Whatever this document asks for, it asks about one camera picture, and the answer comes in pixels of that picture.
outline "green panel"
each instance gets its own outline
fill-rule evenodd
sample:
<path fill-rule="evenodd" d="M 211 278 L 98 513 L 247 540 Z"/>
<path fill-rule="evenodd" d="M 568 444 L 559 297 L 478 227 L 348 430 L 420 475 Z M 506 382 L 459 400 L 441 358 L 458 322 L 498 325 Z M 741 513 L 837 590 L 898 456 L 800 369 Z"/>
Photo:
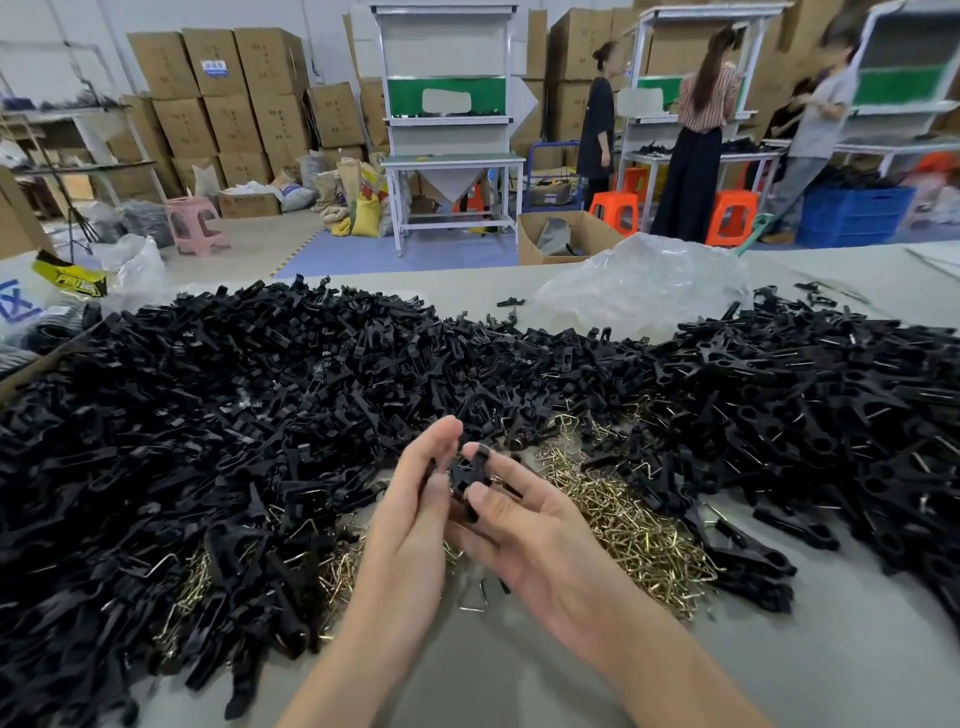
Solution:
<path fill-rule="evenodd" d="M 427 88 L 459 91 L 470 95 L 470 110 L 479 116 L 507 113 L 507 80 L 504 78 L 389 79 L 390 114 L 423 116 L 423 92 Z"/>
<path fill-rule="evenodd" d="M 680 82 L 683 79 L 683 76 L 641 76 L 636 87 L 662 88 L 663 108 L 669 109 L 670 105 L 680 98 Z"/>
<path fill-rule="evenodd" d="M 944 67 L 940 65 L 861 68 L 860 86 L 856 90 L 853 105 L 861 107 L 929 101 L 943 73 Z"/>

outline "striped shirt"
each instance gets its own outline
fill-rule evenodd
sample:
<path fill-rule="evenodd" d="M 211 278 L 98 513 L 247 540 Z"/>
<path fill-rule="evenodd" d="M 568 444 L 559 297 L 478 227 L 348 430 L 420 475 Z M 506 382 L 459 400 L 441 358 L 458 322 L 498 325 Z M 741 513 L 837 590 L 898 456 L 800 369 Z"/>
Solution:
<path fill-rule="evenodd" d="M 713 86 L 710 100 L 699 113 L 693 108 L 693 83 L 696 74 L 686 76 L 680 83 L 680 123 L 692 132 L 709 132 L 717 127 L 725 127 L 731 122 L 728 113 L 733 116 L 736 94 L 743 81 L 736 68 L 731 63 L 724 63 L 717 76 L 717 83 Z"/>

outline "forearm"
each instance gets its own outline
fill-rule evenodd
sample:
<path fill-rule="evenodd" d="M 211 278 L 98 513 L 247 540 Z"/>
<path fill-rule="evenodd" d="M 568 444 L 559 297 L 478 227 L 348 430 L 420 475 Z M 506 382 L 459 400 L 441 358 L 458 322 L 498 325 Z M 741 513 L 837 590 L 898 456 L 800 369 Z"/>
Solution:
<path fill-rule="evenodd" d="M 394 682 L 376 654 L 349 635 L 338 635 L 275 728 L 365 728 Z"/>
<path fill-rule="evenodd" d="M 624 647 L 602 672 L 640 728 L 771 728 L 687 631 L 642 595 Z"/>

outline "gray table surface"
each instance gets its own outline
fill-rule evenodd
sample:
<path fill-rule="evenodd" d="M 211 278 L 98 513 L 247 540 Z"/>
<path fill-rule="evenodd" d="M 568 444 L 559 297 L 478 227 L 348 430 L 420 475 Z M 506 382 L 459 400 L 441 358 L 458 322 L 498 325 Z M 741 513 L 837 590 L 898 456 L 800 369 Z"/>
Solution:
<path fill-rule="evenodd" d="M 842 281 L 871 301 L 850 301 L 873 316 L 933 326 L 960 324 L 960 283 L 908 255 L 901 246 L 754 252 L 745 256 L 752 284 Z M 335 284 L 372 291 L 420 293 L 445 316 L 504 315 L 493 304 L 530 299 L 564 266 L 338 276 Z M 233 281 L 246 283 L 250 281 Z M 522 327 L 552 324 L 533 305 L 518 310 Z M 815 551 L 750 518 L 725 497 L 711 500 L 724 515 L 798 567 L 794 614 L 763 613 L 735 596 L 705 601 L 691 625 L 697 640 L 751 699 L 782 728 L 939 728 L 960 724 L 960 640 L 936 599 L 907 575 L 884 576 L 874 554 L 842 525 L 838 553 Z M 413 672 L 382 712 L 391 728 L 581 728 L 627 726 L 599 678 L 539 628 L 512 596 L 495 586 L 483 614 L 455 608 L 459 590 L 475 580 L 448 580 L 440 614 Z M 314 662 L 276 655 L 263 672 L 258 697 L 237 725 L 269 728 Z M 137 686 L 142 728 L 225 724 L 228 673 L 200 694 L 185 675 Z"/>

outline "hand cart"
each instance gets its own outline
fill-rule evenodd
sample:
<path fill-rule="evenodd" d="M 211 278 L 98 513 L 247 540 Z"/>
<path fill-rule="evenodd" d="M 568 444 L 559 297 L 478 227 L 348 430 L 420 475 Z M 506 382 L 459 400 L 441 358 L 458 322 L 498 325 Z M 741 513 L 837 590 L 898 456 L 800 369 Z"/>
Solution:
<path fill-rule="evenodd" d="M 526 165 L 526 178 L 523 183 L 523 211 L 524 212 L 563 212 L 570 210 L 583 209 L 584 207 L 584 179 L 576 174 L 576 172 L 571 173 L 567 167 L 564 165 L 560 170 L 560 174 L 552 175 L 540 175 L 534 172 L 534 152 L 540 148 L 546 149 L 564 149 L 566 147 L 572 147 L 573 149 L 578 149 L 580 147 L 579 141 L 543 141 L 531 145 L 530 151 L 527 152 L 527 165 Z M 569 180 L 572 177 L 577 178 L 576 186 L 573 188 L 573 191 L 569 191 Z M 547 192 L 546 194 L 539 194 L 534 181 L 537 180 L 557 180 L 561 184 L 566 186 L 566 190 L 560 192 Z"/>

